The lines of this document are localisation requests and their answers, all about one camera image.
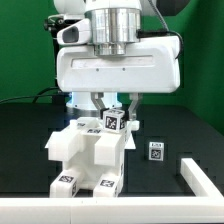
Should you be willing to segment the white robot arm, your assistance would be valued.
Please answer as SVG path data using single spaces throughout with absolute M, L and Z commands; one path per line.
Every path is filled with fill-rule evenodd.
M 54 0 L 74 23 L 57 34 L 57 83 L 64 92 L 88 92 L 99 110 L 103 95 L 127 93 L 128 118 L 144 93 L 172 93 L 180 86 L 182 37 L 168 28 L 141 28 L 142 15 L 160 12 L 155 0 Z

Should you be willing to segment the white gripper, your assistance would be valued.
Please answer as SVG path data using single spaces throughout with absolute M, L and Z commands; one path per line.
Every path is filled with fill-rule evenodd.
M 171 93 L 180 86 L 178 53 L 176 36 L 144 38 L 114 56 L 97 56 L 88 45 L 64 47 L 57 57 L 57 82 L 64 92 L 92 92 L 100 118 L 107 110 L 102 92 L 130 93 L 128 119 L 134 121 L 141 93 Z

